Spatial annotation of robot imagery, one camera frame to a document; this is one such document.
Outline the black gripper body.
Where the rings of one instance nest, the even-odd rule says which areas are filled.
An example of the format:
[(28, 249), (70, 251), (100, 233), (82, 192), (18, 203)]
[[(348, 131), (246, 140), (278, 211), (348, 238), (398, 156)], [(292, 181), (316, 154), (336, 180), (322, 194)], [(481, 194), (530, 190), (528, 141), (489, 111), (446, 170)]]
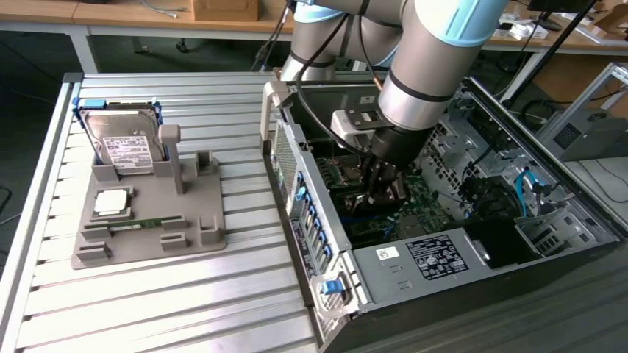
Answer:
[(398, 127), (378, 129), (370, 141), (373, 156), (394, 167), (405, 169), (418, 157), (432, 132), (432, 127), (416, 131)]

